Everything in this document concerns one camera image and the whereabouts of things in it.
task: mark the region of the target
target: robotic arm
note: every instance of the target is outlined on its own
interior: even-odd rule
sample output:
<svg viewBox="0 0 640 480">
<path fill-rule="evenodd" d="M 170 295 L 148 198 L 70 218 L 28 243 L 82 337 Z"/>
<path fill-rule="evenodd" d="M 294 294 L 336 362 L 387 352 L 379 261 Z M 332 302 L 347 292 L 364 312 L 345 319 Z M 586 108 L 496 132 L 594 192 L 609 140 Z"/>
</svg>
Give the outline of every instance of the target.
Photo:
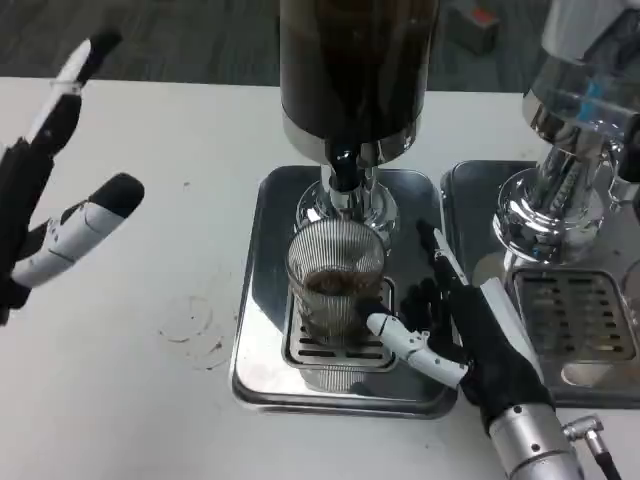
<svg viewBox="0 0 640 480">
<path fill-rule="evenodd" d="M 413 287 L 403 302 L 409 328 L 374 300 L 359 302 L 359 315 L 413 368 L 462 388 L 480 409 L 507 478 L 582 480 L 570 442 L 589 441 L 602 425 L 580 420 L 563 428 L 524 325 L 501 282 L 469 285 L 442 234 L 424 222 L 418 230 L 435 280 Z M 428 321 L 429 332 L 410 331 L 411 324 L 418 323 L 416 316 L 422 317 L 422 325 Z M 462 346 L 453 343 L 452 322 Z M 619 479 L 604 443 L 599 445 L 596 460 L 609 479 Z"/>
<path fill-rule="evenodd" d="M 120 42 L 104 31 L 69 57 L 28 133 L 0 151 L 0 325 L 21 308 L 31 289 L 66 271 L 115 230 L 140 204 L 144 187 L 121 173 L 57 218 L 31 232 L 31 216 L 54 166 L 75 132 L 81 92 Z"/>
</svg>

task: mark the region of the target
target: table surface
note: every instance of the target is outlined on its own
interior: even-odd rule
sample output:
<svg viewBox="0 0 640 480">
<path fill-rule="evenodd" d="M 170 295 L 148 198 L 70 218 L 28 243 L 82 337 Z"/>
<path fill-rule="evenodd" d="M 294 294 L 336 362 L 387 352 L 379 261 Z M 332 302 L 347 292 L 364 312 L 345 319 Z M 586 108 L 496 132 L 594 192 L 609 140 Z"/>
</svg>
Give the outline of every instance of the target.
<svg viewBox="0 0 640 480">
<path fill-rule="evenodd" d="M 0 79 L 3 142 L 26 131 L 47 91 L 44 80 Z M 437 183 L 464 160 L 537 159 L 545 146 L 520 99 L 427 93 L 418 140 L 392 166 Z M 0 331 L 0 478 L 503 478 L 464 400 L 426 421 L 264 414 L 232 397 L 258 187 L 278 166 L 310 164 L 285 139 L 276 88 L 92 82 L 57 160 L 34 223 L 119 171 L 138 177 L 146 198 Z M 158 334 L 189 314 L 210 319 L 220 342 L 210 369 Z M 622 476 L 634 478 L 640 413 L 599 414 Z M 588 478 L 601 479 L 579 450 Z"/>
</svg>

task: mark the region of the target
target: gray carpet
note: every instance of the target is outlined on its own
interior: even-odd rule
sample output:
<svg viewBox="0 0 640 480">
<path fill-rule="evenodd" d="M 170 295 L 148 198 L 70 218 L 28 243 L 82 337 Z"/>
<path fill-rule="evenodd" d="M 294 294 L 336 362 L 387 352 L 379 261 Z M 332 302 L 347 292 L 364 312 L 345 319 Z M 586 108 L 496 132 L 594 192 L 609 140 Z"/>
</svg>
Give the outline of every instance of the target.
<svg viewBox="0 0 640 480">
<path fill-rule="evenodd" d="M 429 89 L 524 91 L 548 2 L 480 0 L 501 20 L 482 56 L 451 41 L 443 14 Z M 114 25 L 125 42 L 101 78 L 277 85 L 277 13 L 278 0 L 0 0 L 0 76 L 51 77 L 83 38 Z"/>
</svg>

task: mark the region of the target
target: espresso machine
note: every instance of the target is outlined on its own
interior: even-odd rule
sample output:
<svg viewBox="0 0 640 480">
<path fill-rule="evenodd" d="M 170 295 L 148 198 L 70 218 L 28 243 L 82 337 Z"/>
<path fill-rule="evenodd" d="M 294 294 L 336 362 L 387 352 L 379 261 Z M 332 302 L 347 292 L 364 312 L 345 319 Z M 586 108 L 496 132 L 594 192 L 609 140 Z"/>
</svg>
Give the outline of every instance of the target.
<svg viewBox="0 0 640 480">
<path fill-rule="evenodd" d="M 414 225 L 441 226 L 438 189 L 418 172 L 379 167 L 416 138 L 437 13 L 435 0 L 280 2 L 284 130 L 319 166 L 282 167 L 260 189 L 231 367 L 248 404 L 436 417 L 455 402 L 376 335 L 342 345 L 310 335 L 285 270 L 296 232 L 339 218 L 382 240 L 378 298 L 389 309 L 430 271 Z"/>
<path fill-rule="evenodd" d="M 626 0 L 552 4 L 545 58 L 523 113 L 553 148 L 535 170 L 505 183 L 494 224 L 501 242 L 526 261 L 562 265 L 585 258 L 606 204 L 618 211 L 637 197 L 638 8 L 640 2 Z M 604 163 L 613 170 L 608 195 L 595 188 Z"/>
</svg>

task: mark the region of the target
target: dark coffee container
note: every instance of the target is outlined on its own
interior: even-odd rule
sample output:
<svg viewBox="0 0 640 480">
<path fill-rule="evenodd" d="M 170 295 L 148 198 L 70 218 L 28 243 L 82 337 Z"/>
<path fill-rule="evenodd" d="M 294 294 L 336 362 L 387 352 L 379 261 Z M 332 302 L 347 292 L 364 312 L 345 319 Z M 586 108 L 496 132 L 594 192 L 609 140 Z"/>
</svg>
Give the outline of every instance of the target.
<svg viewBox="0 0 640 480">
<path fill-rule="evenodd" d="M 416 121 L 437 0 L 280 0 L 280 85 L 289 119 L 363 145 Z"/>
</svg>

